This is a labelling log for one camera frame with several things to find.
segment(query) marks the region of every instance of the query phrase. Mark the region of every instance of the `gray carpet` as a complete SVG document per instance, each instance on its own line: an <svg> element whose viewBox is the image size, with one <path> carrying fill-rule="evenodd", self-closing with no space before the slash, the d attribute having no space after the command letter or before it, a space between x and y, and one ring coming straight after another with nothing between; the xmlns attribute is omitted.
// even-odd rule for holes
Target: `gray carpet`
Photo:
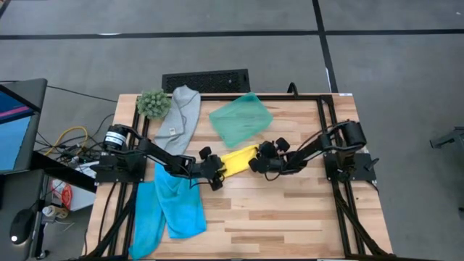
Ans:
<svg viewBox="0 0 464 261"><path fill-rule="evenodd" d="M460 0L320 0L326 30L464 28ZM315 30L311 1L12 1L0 35ZM464 256L462 153L428 140L464 125L463 35L329 36L340 92L353 93L396 254ZM161 88L165 73L248 68L252 91L327 92L317 36L1 41L0 79L48 78L54 86L116 99ZM66 128L93 132L115 104L48 90L39 128L50 141ZM48 260L81 254L91 208L75 225L47 228Z"/></svg>

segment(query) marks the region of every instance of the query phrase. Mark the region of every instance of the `metal bracket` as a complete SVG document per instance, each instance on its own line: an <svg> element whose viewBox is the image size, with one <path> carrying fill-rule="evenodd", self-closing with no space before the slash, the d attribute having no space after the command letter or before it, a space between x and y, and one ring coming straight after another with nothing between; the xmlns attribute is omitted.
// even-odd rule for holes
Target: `metal bracket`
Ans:
<svg viewBox="0 0 464 261"><path fill-rule="evenodd" d="M141 155L128 155L126 157L134 157L133 169L131 171L116 171L113 169L98 170L95 181L98 183L138 183L143 182L145 178L146 158ZM114 156L101 156L100 164L115 165L117 158Z"/></svg>
<svg viewBox="0 0 464 261"><path fill-rule="evenodd" d="M352 181L375 181L377 179L376 172L373 169L369 153L355 154L356 171L349 177ZM326 165L327 179L337 178L339 166L337 165L336 155L334 153L324 154L324 164Z"/></svg>
<svg viewBox="0 0 464 261"><path fill-rule="evenodd" d="M289 88L287 89L288 94L293 94L295 99L298 99L298 89L295 83L291 82Z"/></svg>

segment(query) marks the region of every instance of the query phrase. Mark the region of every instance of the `wooden table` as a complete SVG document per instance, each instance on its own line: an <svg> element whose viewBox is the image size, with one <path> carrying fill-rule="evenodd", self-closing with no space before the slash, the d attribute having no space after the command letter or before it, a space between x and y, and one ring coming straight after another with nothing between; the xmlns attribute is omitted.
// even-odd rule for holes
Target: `wooden table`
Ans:
<svg viewBox="0 0 464 261"><path fill-rule="evenodd" d="M136 94L120 95L114 123L131 125ZM333 95L339 121L358 120L352 96ZM213 154L224 155L227 149L212 129L208 114L228 101L202 101L195 134L185 152L198 157L198 151L210 146ZM314 101L264 101L273 114L270 127L238 148L284 137L296 149L312 133L321 129ZM153 138L162 121L151 121L149 138ZM141 132L143 119L138 124ZM146 168L146 181L153 179L153 162ZM102 184L88 224L87 242L91 251L97 244L103 209L112 184ZM385 251L391 252L389 236L377 192L366 182L352 182L360 222ZM103 227L104 234L114 220L119 184L109 201ZM131 191L128 187L126 199ZM167 231L161 244L147 258L340 258L344 257L331 184L321 157L295 175L281 176L269 182L251 170L227 178L224 187L211 191L201 187L207 219L207 231L191 239L169 239ZM350 244L355 252L352 226L347 221ZM125 223L118 235L116 254L122 253Z"/></svg>

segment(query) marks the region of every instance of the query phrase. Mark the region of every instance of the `gray cloth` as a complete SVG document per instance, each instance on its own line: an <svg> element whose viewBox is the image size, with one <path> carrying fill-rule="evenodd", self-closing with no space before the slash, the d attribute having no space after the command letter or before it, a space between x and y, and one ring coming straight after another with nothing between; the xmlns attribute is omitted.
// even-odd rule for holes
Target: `gray cloth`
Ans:
<svg viewBox="0 0 464 261"><path fill-rule="evenodd" d="M171 108L154 137L156 145L172 155L183 154L189 145L200 116L201 96L187 86L173 92Z"/></svg>

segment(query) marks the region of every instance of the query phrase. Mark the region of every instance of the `green plant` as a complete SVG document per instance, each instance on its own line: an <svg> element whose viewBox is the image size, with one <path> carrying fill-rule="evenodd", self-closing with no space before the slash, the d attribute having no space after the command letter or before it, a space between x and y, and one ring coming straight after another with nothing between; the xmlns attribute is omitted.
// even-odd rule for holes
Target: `green plant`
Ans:
<svg viewBox="0 0 464 261"><path fill-rule="evenodd" d="M137 101L138 113L150 120L166 116L171 108L171 99L163 91L147 91Z"/></svg>

